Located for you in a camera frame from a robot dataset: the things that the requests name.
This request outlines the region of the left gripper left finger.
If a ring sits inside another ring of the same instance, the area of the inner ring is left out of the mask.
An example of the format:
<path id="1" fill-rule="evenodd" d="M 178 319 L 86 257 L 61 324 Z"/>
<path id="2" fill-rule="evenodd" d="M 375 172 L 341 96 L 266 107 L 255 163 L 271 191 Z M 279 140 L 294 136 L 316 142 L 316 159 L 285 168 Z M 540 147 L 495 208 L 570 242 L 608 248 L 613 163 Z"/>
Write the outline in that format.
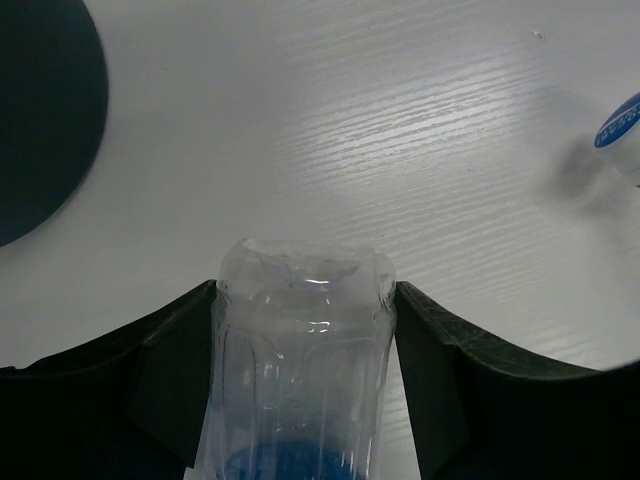
<path id="1" fill-rule="evenodd" d="M 205 282 L 123 327 L 1 370 L 4 479 L 181 479 L 209 396 Z"/>

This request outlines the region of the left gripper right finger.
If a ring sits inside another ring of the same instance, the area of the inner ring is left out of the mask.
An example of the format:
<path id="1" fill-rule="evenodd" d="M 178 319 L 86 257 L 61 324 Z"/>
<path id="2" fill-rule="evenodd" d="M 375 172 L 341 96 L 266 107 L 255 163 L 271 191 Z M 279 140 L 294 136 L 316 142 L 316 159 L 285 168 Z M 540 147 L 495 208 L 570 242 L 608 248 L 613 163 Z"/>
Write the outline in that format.
<path id="1" fill-rule="evenodd" d="M 395 339 L 425 479 L 635 479 L 639 365 L 597 371 L 512 344 L 397 286 Z"/>

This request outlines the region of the blue label clear bottle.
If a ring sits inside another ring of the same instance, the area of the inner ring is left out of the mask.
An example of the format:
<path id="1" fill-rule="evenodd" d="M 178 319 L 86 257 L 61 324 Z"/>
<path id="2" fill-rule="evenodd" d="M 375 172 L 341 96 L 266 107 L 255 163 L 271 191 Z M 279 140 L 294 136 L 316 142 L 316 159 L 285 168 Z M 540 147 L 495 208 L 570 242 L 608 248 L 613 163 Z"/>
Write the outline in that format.
<path id="1" fill-rule="evenodd" d="M 206 479 L 372 479 L 396 313 L 369 247 L 244 239 L 212 305 Z"/>

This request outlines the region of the small blue cap bottle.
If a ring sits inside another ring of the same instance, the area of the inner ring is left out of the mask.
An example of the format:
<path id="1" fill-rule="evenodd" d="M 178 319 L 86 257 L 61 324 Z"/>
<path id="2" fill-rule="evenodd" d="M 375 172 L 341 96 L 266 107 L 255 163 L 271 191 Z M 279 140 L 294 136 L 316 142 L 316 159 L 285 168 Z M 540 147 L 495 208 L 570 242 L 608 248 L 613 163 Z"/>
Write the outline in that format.
<path id="1" fill-rule="evenodd" d="M 598 156 L 610 164 L 635 188 L 639 187 L 640 94 L 619 105 L 594 137 Z"/>

